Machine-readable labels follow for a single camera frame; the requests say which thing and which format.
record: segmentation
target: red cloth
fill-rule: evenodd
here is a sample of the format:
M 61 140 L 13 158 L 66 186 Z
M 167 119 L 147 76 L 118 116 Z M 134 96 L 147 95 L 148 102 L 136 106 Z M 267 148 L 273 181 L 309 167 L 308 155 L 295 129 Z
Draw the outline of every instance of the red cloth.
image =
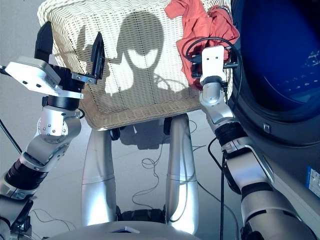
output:
M 181 40 L 176 42 L 176 47 L 182 59 L 182 71 L 190 85 L 201 89 L 199 81 L 191 77 L 192 63 L 185 58 L 187 48 L 195 40 L 204 37 L 221 37 L 234 44 L 240 34 L 233 25 L 232 17 L 228 13 L 230 10 L 226 6 L 216 5 L 207 14 L 201 0 L 171 0 L 164 11 L 170 19 L 182 15 L 183 36 Z M 191 48 L 189 53 L 192 53 L 195 48 L 197 53 L 201 53 L 207 43 L 207 41 L 199 42 Z M 217 44 L 228 46 L 228 44 L 221 43 L 218 40 L 211 40 L 208 43 L 209 46 Z M 228 56 L 229 53 L 225 50 L 224 59 L 227 60 Z

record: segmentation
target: black cable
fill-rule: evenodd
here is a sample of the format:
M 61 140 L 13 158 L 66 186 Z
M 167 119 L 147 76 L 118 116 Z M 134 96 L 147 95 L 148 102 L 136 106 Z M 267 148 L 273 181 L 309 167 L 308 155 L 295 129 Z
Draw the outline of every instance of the black cable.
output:
M 85 117 L 85 111 L 83 111 L 81 108 L 78 108 L 78 110 L 82 113 L 82 115 L 79 117 L 79 119 L 83 119 Z
M 218 162 L 218 160 L 216 159 L 216 157 L 212 154 L 210 147 L 212 145 L 212 143 L 216 140 L 217 138 L 215 137 L 214 139 L 212 139 L 212 141 L 209 143 L 208 145 L 208 152 L 210 154 L 210 156 L 212 157 L 212 159 L 214 160 L 215 164 L 218 166 L 218 168 L 220 169 L 220 171 L 222 171 L 222 167 L 220 165 L 220 163 Z
M 211 197 L 213 197 L 215 200 L 217 200 L 219 203 L 221 203 L 221 200 L 219 198 L 217 198 L 215 195 L 213 195 L 211 192 L 209 192 L 204 186 L 202 186 L 199 181 L 197 181 L 197 183 L 200 186 L 200 188 L 202 188 L 207 194 L 209 194 Z M 226 205 L 225 203 L 223 205 L 231 213 L 231 215 L 233 217 L 234 226 L 235 226 L 235 228 L 234 228 L 235 239 L 239 240 L 239 223 L 238 223 L 237 217 L 236 217 L 234 211 L 232 211 L 228 205 Z
M 208 36 L 208 37 L 203 37 L 201 39 L 198 39 L 196 41 L 194 41 L 186 50 L 185 52 L 185 58 L 188 59 L 190 62 L 192 62 L 192 58 L 189 57 L 189 51 L 190 49 L 202 42 L 202 41 L 209 41 L 209 40 L 219 40 L 219 41 L 222 41 L 222 42 L 225 42 L 226 44 L 228 44 L 231 49 L 235 52 L 236 54 L 236 58 L 237 58 L 237 61 L 239 62 L 239 67 L 240 67 L 240 81 L 239 81 L 239 87 L 238 87 L 238 91 L 236 93 L 236 97 L 235 97 L 235 100 L 234 100 L 234 104 L 233 104 L 233 107 L 232 107 L 232 111 L 235 110 L 236 108 L 236 105 L 238 103 L 238 100 L 239 100 L 239 96 L 240 96 L 240 90 L 241 90 L 241 86 L 242 86 L 242 78 L 243 78 L 243 74 L 244 74 L 244 64 L 243 64 L 243 61 L 242 61 L 242 58 L 241 58 L 241 55 L 239 53 L 239 51 L 237 50 L 237 48 L 235 47 L 235 45 L 233 45 L 230 41 L 222 38 L 222 37 L 218 37 L 218 36 Z
M 146 206 L 148 208 L 153 209 L 153 207 L 148 205 L 148 204 L 143 204 L 143 203 L 139 203 L 139 202 L 135 201 L 135 197 L 151 193 L 159 185 L 159 175 L 156 173 L 156 166 L 158 165 L 158 163 L 160 161 L 160 157 L 162 155 L 163 146 L 164 146 L 164 143 L 165 143 L 165 140 L 167 139 L 167 137 L 168 136 L 165 136 L 163 138 L 163 140 L 162 140 L 161 149 L 160 149 L 159 157 L 157 158 L 157 160 L 154 161 L 153 159 L 147 157 L 147 158 L 142 159 L 142 161 L 141 161 L 141 165 L 142 165 L 143 168 L 145 168 L 145 169 L 153 169 L 153 176 L 157 179 L 157 183 L 153 187 L 151 187 L 149 189 L 141 190 L 141 191 L 138 191 L 135 194 L 133 194 L 132 197 L 131 197 L 131 200 L 132 200 L 132 202 L 134 204 L 137 204 L 139 206 Z
M 35 209 L 32 210 L 32 211 L 30 211 L 30 214 L 31 214 L 31 213 L 34 213 L 35 216 L 36 216 L 36 218 L 37 218 L 40 222 L 42 222 L 42 223 L 49 223 L 49 222 L 54 222 L 54 221 L 62 222 L 62 223 L 64 223 L 65 226 L 68 228 L 69 232 L 71 231 L 69 225 L 66 223 L 65 220 L 52 217 L 52 218 L 53 218 L 52 220 L 44 221 L 44 220 L 41 220 L 41 219 L 39 218 L 39 216 L 38 216 L 37 212 L 35 211 Z
M 222 157 L 222 166 L 225 164 L 225 157 Z M 220 202 L 220 240 L 224 239 L 224 214 L 225 214 L 225 174 L 221 171 L 221 202 Z
M 6 126 L 4 125 L 4 123 L 1 121 L 0 119 L 0 127 L 3 130 L 3 132 L 5 133 L 5 135 L 8 137 L 8 139 L 10 140 L 10 142 L 13 144 L 13 146 L 15 147 L 15 149 L 18 151 L 19 154 L 22 153 L 21 148 L 19 147 L 18 143 L 15 141 L 15 139 L 11 136 L 10 132 L 7 130 Z

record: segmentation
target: black joint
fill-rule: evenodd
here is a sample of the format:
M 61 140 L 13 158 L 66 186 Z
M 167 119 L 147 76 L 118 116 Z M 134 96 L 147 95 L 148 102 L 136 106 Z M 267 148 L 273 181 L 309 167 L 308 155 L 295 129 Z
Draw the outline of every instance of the black joint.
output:
M 118 127 L 110 130 L 110 136 L 112 141 L 116 141 L 120 138 L 120 129 Z
M 195 64 L 201 64 L 202 63 L 202 55 L 201 54 L 192 55 L 191 62 L 195 63 Z
M 166 117 L 164 119 L 163 133 L 165 135 L 170 135 L 171 121 L 172 121 L 172 117 Z
M 193 79 L 199 79 L 202 76 L 202 69 L 200 63 L 192 63 L 191 65 L 191 77 Z
M 252 231 L 250 224 L 247 222 L 241 229 L 241 240 L 265 240 L 259 231 Z
M 247 137 L 248 135 L 238 122 L 230 122 L 226 123 L 220 127 L 218 127 L 214 134 L 216 135 L 217 139 L 221 146 L 225 145 L 226 143 L 242 138 Z
M 48 96 L 44 96 L 42 97 L 42 103 L 41 103 L 42 107 L 45 107 L 48 105 Z
M 79 107 L 80 99 L 71 98 L 71 97 L 63 97 L 63 96 L 52 96 L 49 95 L 47 99 L 47 105 L 66 109 L 69 111 L 74 111 Z
M 17 189 L 33 190 L 40 185 L 47 174 L 23 165 L 18 159 L 5 175 L 5 180 Z
M 23 225 L 23 230 L 27 231 L 31 227 L 30 216 L 28 215 L 33 204 L 34 204 L 34 201 L 32 201 L 31 199 L 27 200 L 19 216 L 16 218 L 16 220 L 12 224 L 13 229 L 18 230 L 20 226 Z
M 247 186 L 244 186 L 241 189 L 241 193 L 242 193 L 242 199 L 241 201 L 248 196 L 249 194 L 255 193 L 255 192 L 259 192 L 259 191 L 270 191 L 273 192 L 273 188 L 272 186 L 270 186 L 269 183 L 267 182 L 257 182 L 257 183 L 253 183 Z

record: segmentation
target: black wire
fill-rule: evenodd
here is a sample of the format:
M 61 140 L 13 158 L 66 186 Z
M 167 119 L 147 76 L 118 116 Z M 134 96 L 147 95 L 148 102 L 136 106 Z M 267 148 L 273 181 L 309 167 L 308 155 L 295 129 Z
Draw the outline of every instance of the black wire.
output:
M 6 126 L 4 125 L 4 123 L 1 121 L 0 119 L 0 127 L 3 130 L 3 132 L 5 133 L 5 135 L 8 137 L 8 139 L 10 140 L 10 142 L 13 144 L 13 146 L 15 147 L 15 149 L 18 151 L 19 154 L 22 153 L 21 148 L 19 147 L 18 143 L 15 141 L 15 139 L 11 136 L 10 132 L 7 130 Z
M 44 220 L 41 220 L 41 219 L 39 218 L 39 216 L 38 216 L 38 214 L 37 214 L 37 212 L 36 212 L 35 210 L 30 211 L 30 213 L 34 213 L 35 216 L 36 216 L 36 218 L 37 218 L 40 222 L 42 222 L 42 223 L 49 223 L 49 222 L 54 222 L 54 221 L 62 222 L 62 223 L 64 223 L 64 224 L 66 225 L 66 227 L 68 228 L 69 232 L 71 231 L 69 225 L 66 223 L 66 221 L 64 221 L 64 220 L 62 220 L 62 219 L 53 218 L 52 220 L 44 221 Z
M 219 198 L 217 198 L 215 195 L 213 195 L 211 192 L 209 192 L 204 186 L 202 186 L 202 184 L 197 181 L 198 185 L 200 186 L 200 188 L 202 188 L 207 194 L 209 194 L 211 197 L 213 197 L 215 200 L 217 200 L 219 203 L 221 203 L 221 200 Z M 233 220 L 234 220 L 234 231 L 235 231 L 235 239 L 239 240 L 239 223 L 237 220 L 237 217 L 234 213 L 234 211 L 231 210 L 231 208 L 226 205 L 225 203 L 223 203 L 224 207 L 231 213 Z
M 225 157 L 222 157 L 222 166 L 225 164 Z M 220 202 L 220 240 L 224 239 L 224 214 L 225 214 L 225 174 L 221 171 L 221 202 Z
M 141 190 L 141 191 L 138 191 L 135 194 L 133 194 L 131 197 L 131 200 L 134 204 L 137 204 L 139 206 L 146 206 L 148 208 L 153 209 L 153 207 L 148 204 L 143 204 L 143 203 L 139 203 L 139 202 L 135 201 L 135 197 L 151 193 L 159 185 L 159 175 L 156 173 L 156 166 L 159 163 L 159 160 L 160 160 L 160 157 L 162 154 L 162 150 L 163 150 L 163 146 L 164 146 L 164 143 L 165 143 L 165 140 L 167 139 L 167 137 L 168 136 L 165 136 L 162 140 L 161 149 L 160 149 L 159 157 L 157 158 L 157 160 L 154 161 L 153 159 L 147 157 L 147 158 L 142 159 L 142 161 L 141 161 L 141 165 L 143 168 L 153 169 L 153 176 L 157 179 L 157 183 L 149 189 Z
M 209 143 L 208 145 L 208 152 L 210 154 L 210 156 L 212 157 L 212 159 L 214 160 L 215 164 L 218 166 L 218 168 L 220 169 L 220 171 L 222 171 L 222 167 L 220 165 L 220 163 L 218 162 L 218 160 L 216 159 L 216 157 L 212 154 L 210 147 L 212 145 L 212 143 L 216 140 L 217 138 L 215 137 L 214 139 L 212 139 L 212 141 Z
M 185 58 L 188 59 L 190 62 L 192 62 L 192 58 L 189 57 L 189 51 L 190 49 L 202 42 L 202 41 L 209 41 L 209 40 L 219 40 L 219 41 L 222 41 L 222 42 L 225 42 L 226 44 L 228 44 L 231 49 L 235 52 L 236 54 L 236 58 L 237 58 L 237 61 L 239 62 L 239 67 L 240 67 L 240 81 L 239 81 L 239 87 L 238 87 L 238 91 L 236 93 L 236 97 L 235 97 L 235 100 L 234 100 L 234 104 L 233 104 L 233 107 L 232 107 L 232 111 L 235 110 L 236 108 L 236 105 L 238 103 L 238 100 L 239 100 L 239 96 L 240 96 L 240 90 L 241 90 L 241 87 L 242 87 L 242 78 L 243 78 L 243 74 L 244 74 L 244 64 L 243 64 L 243 61 L 242 61 L 242 58 L 241 58 L 241 55 L 239 53 L 239 51 L 237 50 L 237 48 L 235 47 L 235 45 L 233 45 L 230 41 L 222 38 L 222 37 L 218 37 L 218 36 L 208 36 L 208 37 L 203 37 L 201 39 L 198 39 L 196 41 L 194 41 L 186 50 L 186 53 L 185 53 Z
M 83 111 L 81 108 L 78 108 L 79 111 L 82 113 L 81 117 L 79 117 L 79 119 L 83 119 L 85 117 L 85 111 Z

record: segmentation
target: metal joint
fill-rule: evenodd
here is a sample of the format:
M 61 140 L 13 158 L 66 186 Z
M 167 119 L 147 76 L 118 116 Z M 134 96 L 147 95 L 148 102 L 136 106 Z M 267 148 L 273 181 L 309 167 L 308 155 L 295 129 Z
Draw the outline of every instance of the metal joint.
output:
M 82 75 L 77 72 L 72 72 L 71 78 L 73 80 L 81 81 L 87 84 L 97 84 L 97 79 L 92 75 Z

